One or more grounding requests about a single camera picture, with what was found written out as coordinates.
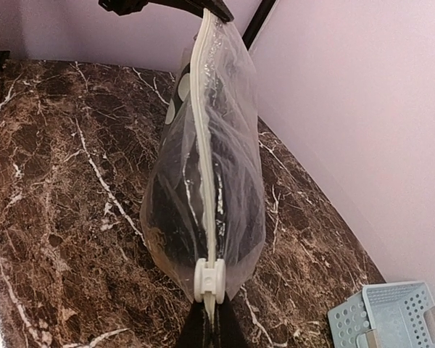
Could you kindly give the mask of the clear zip top bag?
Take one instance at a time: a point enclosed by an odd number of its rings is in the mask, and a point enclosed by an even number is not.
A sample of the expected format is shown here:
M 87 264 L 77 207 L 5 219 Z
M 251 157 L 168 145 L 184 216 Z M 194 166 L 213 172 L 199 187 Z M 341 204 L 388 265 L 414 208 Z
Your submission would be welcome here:
M 256 84 L 236 26 L 205 10 L 141 205 L 147 249 L 189 299 L 198 260 L 224 261 L 234 297 L 265 243 Z

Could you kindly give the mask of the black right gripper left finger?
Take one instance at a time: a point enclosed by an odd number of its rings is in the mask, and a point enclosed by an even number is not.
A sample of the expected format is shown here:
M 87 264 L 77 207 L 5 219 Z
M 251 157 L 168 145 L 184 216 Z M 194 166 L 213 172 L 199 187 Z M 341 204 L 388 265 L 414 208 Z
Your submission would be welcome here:
M 211 323 L 203 302 L 193 302 L 175 348 L 208 348 Z

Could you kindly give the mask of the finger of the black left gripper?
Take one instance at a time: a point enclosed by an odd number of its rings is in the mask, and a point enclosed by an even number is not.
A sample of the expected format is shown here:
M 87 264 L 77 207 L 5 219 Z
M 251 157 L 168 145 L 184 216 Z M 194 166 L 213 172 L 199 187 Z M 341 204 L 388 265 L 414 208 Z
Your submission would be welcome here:
M 183 0 L 98 0 L 99 6 L 108 12 L 114 12 L 119 16 L 140 12 L 147 4 L 158 4 L 161 6 L 179 9 L 198 17 L 203 15 L 203 6 L 192 1 Z
M 210 10 L 223 22 L 232 22 L 234 16 L 223 0 L 203 0 L 203 7 Z

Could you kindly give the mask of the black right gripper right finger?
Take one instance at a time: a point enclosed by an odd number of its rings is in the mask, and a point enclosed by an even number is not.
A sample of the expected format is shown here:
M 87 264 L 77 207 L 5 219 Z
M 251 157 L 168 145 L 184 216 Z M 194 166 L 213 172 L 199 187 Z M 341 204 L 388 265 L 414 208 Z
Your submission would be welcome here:
M 213 317 L 213 347 L 217 348 L 248 348 L 245 337 L 231 300 L 225 295 L 221 304 L 215 306 Z

